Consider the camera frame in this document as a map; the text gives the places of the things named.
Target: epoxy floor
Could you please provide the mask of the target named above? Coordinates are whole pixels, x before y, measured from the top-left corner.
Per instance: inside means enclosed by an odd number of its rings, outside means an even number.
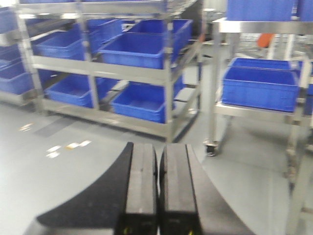
[[[208,176],[239,217],[258,235],[284,235],[289,206],[284,154],[289,126],[234,118],[219,156],[205,156],[210,59],[205,59],[203,107],[199,118],[181,140],[192,144]],[[191,65],[188,80],[196,72]],[[33,123],[26,132],[20,127]],[[225,118],[219,117],[219,135]],[[304,144],[302,129],[300,148]],[[85,147],[66,149],[85,140]],[[161,139],[63,115],[39,115],[32,106],[0,103],[0,234],[21,235],[33,217],[73,197],[114,162],[126,142],[152,143],[160,158]],[[61,145],[60,155],[46,157]],[[308,197],[313,206],[313,189]],[[299,235],[313,234],[313,224],[301,222]]]

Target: blue plastic crate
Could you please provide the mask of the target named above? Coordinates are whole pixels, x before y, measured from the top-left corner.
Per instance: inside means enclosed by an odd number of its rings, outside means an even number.
[[[191,39],[192,20],[173,20],[173,56],[172,62],[178,57],[179,51],[188,44]],[[135,24],[127,32],[135,33],[163,33],[166,36],[167,29],[162,20],[145,20]]]
[[[312,115],[313,114],[313,96],[307,96],[307,102],[304,107],[304,114],[305,115]]]
[[[229,21],[290,21],[294,0],[228,0]]]
[[[10,50],[18,50],[19,46],[17,44],[13,44],[9,47],[0,47],[0,53],[4,53]]]
[[[313,1],[298,0],[298,16],[300,21],[313,21]]]
[[[104,98],[110,89],[115,86],[118,80],[110,78],[97,78],[99,100]],[[58,83],[45,89],[45,93],[50,99],[63,103],[93,107],[91,91],[89,88],[88,77],[85,75],[71,74]]]
[[[103,43],[122,34],[122,20],[88,20],[90,48],[96,53]]]
[[[54,38],[55,36],[60,35],[61,33],[63,33],[63,32],[61,32],[61,31],[53,32],[53,33],[50,33],[44,37],[41,37],[39,39],[32,41],[31,43],[32,43],[33,53],[35,55],[40,55],[40,49],[37,47],[37,45],[45,42],[46,40],[48,40],[50,38]]]
[[[146,84],[129,84],[112,101],[114,112],[149,121],[165,122],[164,89]]]
[[[295,71],[299,69],[299,63],[296,61],[249,58],[234,58],[228,66],[286,71]]]
[[[298,95],[296,74],[284,70],[228,68],[222,103],[292,112]]]
[[[0,69],[11,66],[21,61],[21,54],[18,47],[13,47],[0,52]]]
[[[0,33],[5,33],[17,29],[15,13],[10,7],[0,8]]]
[[[141,82],[129,82],[130,84],[136,84],[136,85],[141,85],[143,89],[145,89],[146,86],[154,86],[152,84],[147,84],[147,83],[141,83]],[[174,84],[174,91],[173,91],[173,97],[175,98],[178,93],[184,89],[186,85],[183,82],[183,75],[181,75],[177,81]]]
[[[99,49],[103,62],[109,64],[163,68],[163,36],[125,33]]]
[[[84,60],[84,47],[78,27],[59,33],[36,47],[43,56]]]
[[[33,88],[31,76],[24,70],[22,63],[17,63],[0,70],[1,91],[22,94]]]

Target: stainless steel shelf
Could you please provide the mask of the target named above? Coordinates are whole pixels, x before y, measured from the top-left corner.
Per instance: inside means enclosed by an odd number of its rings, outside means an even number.
[[[220,33],[313,34],[313,22],[227,21],[221,18],[213,23],[219,25]]]
[[[59,29],[65,26],[66,24],[72,24],[72,23],[75,23],[75,20],[52,19],[52,20],[32,24],[32,25],[27,26],[28,35],[30,37],[35,37],[37,35]]]
[[[0,101],[9,102],[17,105],[25,105],[31,102],[36,97],[36,91],[30,90],[23,94],[12,94],[8,92],[0,91]]]
[[[47,33],[56,30],[66,24],[72,24],[74,20],[60,20],[54,19],[41,23],[28,25],[28,34],[30,37],[34,37],[43,33]],[[0,47],[8,47],[16,44],[21,39],[21,33],[16,29],[6,33],[0,34]]]
[[[191,45],[188,52],[180,59],[179,64],[174,71],[173,82],[177,80],[186,65],[197,55],[200,48],[201,43],[199,41],[196,41],[193,45]],[[32,62],[33,66],[37,69],[56,70],[83,75],[91,74],[97,77],[144,82],[160,86],[165,85],[167,76],[166,70],[60,59],[38,55],[32,57]]]
[[[202,0],[135,0],[135,1],[103,1],[103,2],[63,2],[63,3],[32,3],[17,4],[18,22],[21,28],[23,47],[26,52],[31,52],[31,42],[29,37],[32,32],[25,29],[24,19],[31,18],[50,18],[50,19],[75,19],[80,25],[81,31],[86,31],[87,19],[102,19],[108,17],[125,19],[163,19],[167,20],[167,29],[172,28],[170,21],[181,14],[196,1],[203,5]],[[167,142],[172,142],[176,132],[179,132],[177,138],[185,133],[188,126],[191,126],[198,116],[200,109],[201,94],[201,43],[195,41],[189,46],[185,55],[177,61],[178,65],[174,71],[171,70],[171,61],[167,56],[169,47],[172,43],[164,47],[165,60],[164,69],[148,69],[131,66],[122,66],[115,64],[106,64],[94,62],[91,59],[90,48],[87,42],[88,37],[84,38],[85,61],[60,59],[44,56],[36,56],[32,53],[26,53],[27,61],[31,64],[31,69],[44,69],[53,71],[62,71],[66,73],[77,73],[88,75],[90,90],[92,93],[93,109],[74,106],[61,102],[56,102],[43,98],[39,95],[37,98],[38,110],[47,110],[57,113],[76,116],[84,119],[94,120],[100,123],[115,125],[122,128],[128,128],[139,132],[144,132],[156,136],[165,137]],[[182,111],[176,117],[173,114],[173,85],[181,75],[187,64],[198,55],[198,84],[190,85],[193,88],[191,96],[180,104]],[[38,90],[42,93],[39,79],[33,77],[33,81]],[[166,104],[166,124],[146,121],[134,117],[126,117],[112,112],[102,111],[97,99],[97,89],[94,77],[107,77],[119,80],[128,80],[141,83],[150,83],[164,87],[164,98]],[[189,111],[192,104],[196,104],[197,112]]]
[[[137,0],[137,1],[102,1],[102,2],[61,2],[61,3],[29,3],[19,4],[19,13],[23,18],[40,16],[42,18],[59,16],[61,18],[78,18],[78,5],[81,4],[84,14],[115,14],[115,15],[144,15],[144,14],[180,14],[196,0],[165,1],[165,0]]]
[[[195,102],[196,98],[200,95],[200,93],[201,86],[194,85],[194,89],[191,92],[188,101],[184,104],[177,118],[173,119],[174,132],[177,132],[181,128],[181,124],[186,121],[186,115],[188,114],[191,105]],[[156,135],[164,138],[168,136],[167,124],[164,123],[128,117],[108,111],[75,106],[71,104],[50,100],[47,98],[43,99],[43,105],[45,107],[45,110],[47,111],[80,117],[87,120],[127,128],[134,131],[148,133],[151,135]]]
[[[215,113],[234,117],[251,118],[260,121],[272,121],[284,124],[295,125],[294,113],[280,112],[267,109],[257,109],[238,105],[228,105],[218,102],[215,106]],[[311,116],[304,116],[299,121],[300,126],[310,126]]]
[[[166,137],[166,124],[43,99],[45,110]]]

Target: shelf leg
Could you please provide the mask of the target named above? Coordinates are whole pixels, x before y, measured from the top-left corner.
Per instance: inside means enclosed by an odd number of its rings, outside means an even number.
[[[208,105],[208,139],[204,140],[206,146],[206,153],[212,157],[217,154],[218,143],[216,142],[216,114],[215,103],[216,103],[216,91],[218,85],[219,71],[220,71],[220,43],[221,34],[219,33],[218,23],[213,24],[213,37],[214,37],[214,48],[213,48],[213,64],[212,73],[209,83],[209,105]]]
[[[291,59],[294,41],[295,41],[295,34],[288,35],[288,42],[287,42],[284,60]]]
[[[83,37],[83,46],[84,46],[84,53],[85,53],[85,60],[88,62],[92,62],[92,54],[91,54],[91,49],[90,49],[90,43],[89,43],[89,31],[88,27],[86,24],[86,19],[83,14],[83,7],[82,3],[79,2],[79,18],[78,18],[78,23],[80,26],[81,30],[81,35]],[[93,108],[96,110],[100,109],[99,106],[99,99],[98,99],[98,90],[97,90],[97,85],[96,85],[96,78],[92,75],[88,75],[88,81],[89,81],[89,86],[91,90],[91,99],[92,99],[92,104]]]
[[[36,111],[38,113],[41,113],[44,110],[44,105],[42,102],[44,98],[44,92],[41,86],[41,81],[39,78],[38,70],[32,66],[33,64],[32,63],[32,56],[33,56],[32,45],[31,45],[30,38],[28,35],[25,19],[19,18],[19,14],[20,14],[19,3],[20,1],[17,0],[16,4],[13,6],[16,12],[18,28],[19,28],[21,38],[22,38],[21,41],[18,42],[18,46],[19,46],[19,50],[21,53],[23,66],[25,70],[31,74],[33,85],[37,93],[37,97],[34,99]]]
[[[199,49],[197,60],[198,60],[198,84],[201,86],[202,84],[202,61],[203,61],[202,45],[201,45],[201,48]],[[198,98],[197,98],[197,109],[198,111],[201,110],[201,93],[198,95]]]
[[[164,69],[166,71],[165,81],[165,123],[167,127],[166,142],[173,142],[174,138],[174,126],[173,126],[173,85],[172,85],[172,70],[171,70],[171,59],[173,53],[173,22],[172,18],[168,18],[163,21],[165,28],[167,29],[167,38],[164,37],[166,45],[166,53],[164,60]]]
[[[232,60],[238,52],[240,44],[240,33],[230,34],[229,60]]]
[[[313,170],[313,145],[312,141],[309,142],[311,142],[311,144],[308,144],[306,147],[306,153],[302,158],[299,174],[291,197],[286,228],[287,235],[296,235],[300,214],[304,207],[310,183],[310,177]]]

